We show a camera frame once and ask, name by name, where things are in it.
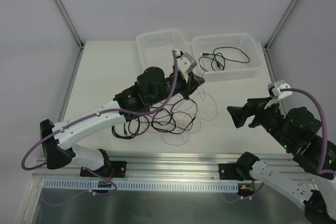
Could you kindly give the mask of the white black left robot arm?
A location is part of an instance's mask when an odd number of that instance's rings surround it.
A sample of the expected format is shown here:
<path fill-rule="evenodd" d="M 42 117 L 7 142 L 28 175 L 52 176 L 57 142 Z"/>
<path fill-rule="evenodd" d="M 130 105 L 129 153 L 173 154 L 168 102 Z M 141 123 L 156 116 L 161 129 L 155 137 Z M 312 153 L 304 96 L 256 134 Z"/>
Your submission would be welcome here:
<path fill-rule="evenodd" d="M 166 77 L 158 67 L 149 67 L 137 77 L 135 84 L 82 118 L 68 122 L 40 123 L 43 151 L 48 169 L 60 169 L 69 164 L 94 171 L 98 176 L 109 173 L 111 164 L 106 151 L 78 145 L 82 139 L 105 128 L 149 115 L 150 107 L 166 104 L 176 94 L 188 98 L 205 82 L 193 72 L 180 71 Z"/>

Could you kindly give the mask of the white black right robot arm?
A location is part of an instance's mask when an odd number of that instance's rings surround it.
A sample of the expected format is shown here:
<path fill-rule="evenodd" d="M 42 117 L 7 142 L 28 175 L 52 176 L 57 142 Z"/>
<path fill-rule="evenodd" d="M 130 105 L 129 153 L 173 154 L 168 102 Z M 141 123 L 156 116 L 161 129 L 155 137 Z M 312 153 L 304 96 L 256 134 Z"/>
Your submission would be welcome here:
<path fill-rule="evenodd" d="M 269 98 L 248 99 L 244 106 L 228 106 L 227 111 L 236 128 L 253 117 L 249 128 L 263 127 L 318 188 L 294 182 L 250 152 L 244 152 L 223 173 L 235 180 L 261 181 L 295 203 L 311 223 L 335 223 L 335 144 L 327 141 L 327 152 L 322 153 L 323 139 L 318 135 L 322 123 L 307 108 L 282 115 L 277 104 L 268 106 L 268 102 Z"/>

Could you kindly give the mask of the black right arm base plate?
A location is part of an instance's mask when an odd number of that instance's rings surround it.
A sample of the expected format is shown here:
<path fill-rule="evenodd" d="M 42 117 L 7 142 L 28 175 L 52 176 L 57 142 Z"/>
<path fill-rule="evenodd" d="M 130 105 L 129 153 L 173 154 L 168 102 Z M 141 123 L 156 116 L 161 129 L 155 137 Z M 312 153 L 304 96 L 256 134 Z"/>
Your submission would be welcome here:
<path fill-rule="evenodd" d="M 218 173 L 220 180 L 252 180 L 249 170 L 235 163 L 218 164 Z"/>

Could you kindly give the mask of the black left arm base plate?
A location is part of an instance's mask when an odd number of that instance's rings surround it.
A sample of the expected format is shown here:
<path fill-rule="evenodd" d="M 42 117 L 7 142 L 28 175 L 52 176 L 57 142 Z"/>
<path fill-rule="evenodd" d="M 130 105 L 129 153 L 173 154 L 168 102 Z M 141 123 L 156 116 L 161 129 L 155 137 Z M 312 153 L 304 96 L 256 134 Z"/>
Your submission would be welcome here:
<path fill-rule="evenodd" d="M 98 170 L 94 170 L 95 174 L 98 174 L 101 177 L 109 177 L 112 175 L 112 178 L 125 178 L 127 170 L 126 161 L 111 161 L 110 164 L 104 165 Z"/>

